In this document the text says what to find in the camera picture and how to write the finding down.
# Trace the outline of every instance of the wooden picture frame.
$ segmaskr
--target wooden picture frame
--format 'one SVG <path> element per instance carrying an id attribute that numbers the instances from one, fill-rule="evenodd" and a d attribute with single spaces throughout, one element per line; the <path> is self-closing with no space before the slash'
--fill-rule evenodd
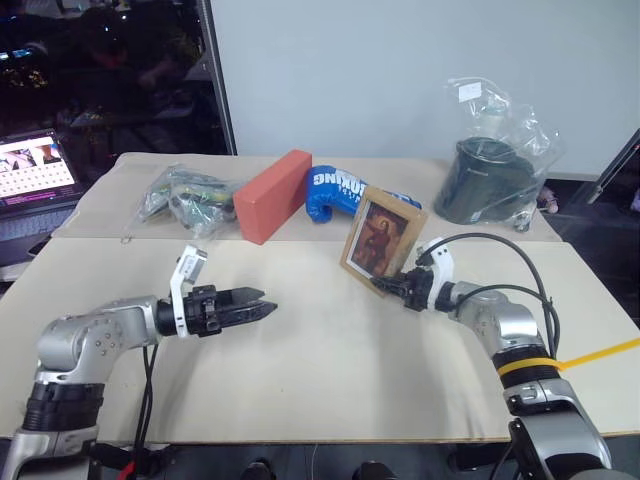
<path id="1" fill-rule="evenodd" d="M 404 266 L 427 214 L 376 187 L 360 200 L 340 265 L 379 295 L 373 276 L 393 276 Z"/>

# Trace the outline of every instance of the black container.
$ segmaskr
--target black container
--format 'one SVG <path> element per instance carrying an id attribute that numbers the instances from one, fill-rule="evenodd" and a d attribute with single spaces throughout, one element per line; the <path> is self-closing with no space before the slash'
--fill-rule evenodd
<path id="1" fill-rule="evenodd" d="M 499 222 L 535 200 L 539 185 L 531 163 L 504 142 L 471 137 L 456 144 L 456 160 L 434 208 L 461 225 Z"/>

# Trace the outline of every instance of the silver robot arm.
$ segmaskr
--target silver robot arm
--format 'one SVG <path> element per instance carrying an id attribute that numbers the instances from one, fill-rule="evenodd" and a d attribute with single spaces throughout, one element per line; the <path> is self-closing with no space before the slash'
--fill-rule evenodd
<path id="1" fill-rule="evenodd" d="M 450 300 L 457 303 L 478 287 L 458 282 Z M 474 295 L 449 315 L 476 334 L 498 371 L 520 360 L 549 357 L 531 312 L 501 292 Z M 581 471 L 611 468 L 606 443 L 554 367 L 520 368 L 500 380 L 509 412 L 517 417 L 509 431 L 523 478 L 570 479 Z"/>
<path id="2" fill-rule="evenodd" d="M 418 266 L 372 282 L 401 297 L 407 308 L 446 312 L 476 334 L 500 375 L 509 412 L 516 417 L 509 432 L 522 478 L 631 479 L 610 470 L 607 445 L 569 382 L 560 378 L 555 367 L 537 361 L 548 359 L 549 353 L 531 312 L 497 290 L 477 293 L 458 305 L 461 297 L 479 285 L 449 281 L 453 260 L 446 246 L 434 250 L 431 257 L 429 267 Z"/>
<path id="3" fill-rule="evenodd" d="M 247 287 L 196 287 L 183 299 L 182 286 L 195 283 L 206 258 L 205 252 L 187 246 L 171 278 L 172 301 L 154 296 L 119 300 L 46 327 L 37 345 L 39 362 L 27 412 L 14 434 L 2 480 L 23 478 L 23 467 L 33 460 L 47 460 L 51 468 L 29 478 L 52 478 L 56 459 L 89 455 L 98 436 L 104 386 L 123 352 L 155 345 L 163 336 L 217 334 L 276 308 L 258 300 L 263 292 Z M 73 471 L 85 467 L 86 462 L 79 462 Z"/>

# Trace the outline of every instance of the clear plastic packaging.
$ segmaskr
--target clear plastic packaging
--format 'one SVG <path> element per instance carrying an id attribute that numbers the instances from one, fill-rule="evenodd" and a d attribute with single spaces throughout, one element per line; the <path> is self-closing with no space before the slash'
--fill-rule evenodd
<path id="1" fill-rule="evenodd" d="M 193 233 L 193 238 L 210 237 L 235 222 L 233 194 L 242 185 L 174 165 L 151 184 L 137 217 L 144 223 L 168 210 Z"/>
<path id="2" fill-rule="evenodd" d="M 468 137 L 456 144 L 436 212 L 458 224 L 502 222 L 528 230 L 549 167 L 564 153 L 558 132 L 490 80 L 452 79 L 447 89 L 465 114 Z"/>

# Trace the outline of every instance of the metal pole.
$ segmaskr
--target metal pole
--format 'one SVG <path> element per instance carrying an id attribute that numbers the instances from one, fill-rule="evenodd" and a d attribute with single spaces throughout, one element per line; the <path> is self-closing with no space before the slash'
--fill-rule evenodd
<path id="1" fill-rule="evenodd" d="M 196 3 L 205 42 L 207 70 L 211 75 L 213 91 L 218 104 L 218 113 L 222 123 L 224 142 L 227 146 L 227 153 L 229 155 L 237 155 L 238 151 L 236 149 L 236 140 L 233 135 L 231 114 L 229 112 L 229 103 L 227 102 L 227 91 L 224 86 L 222 66 L 220 64 L 220 51 L 218 50 L 218 40 L 216 38 L 216 29 L 213 22 L 213 9 L 211 7 L 212 1 L 213 0 L 197 0 Z"/>

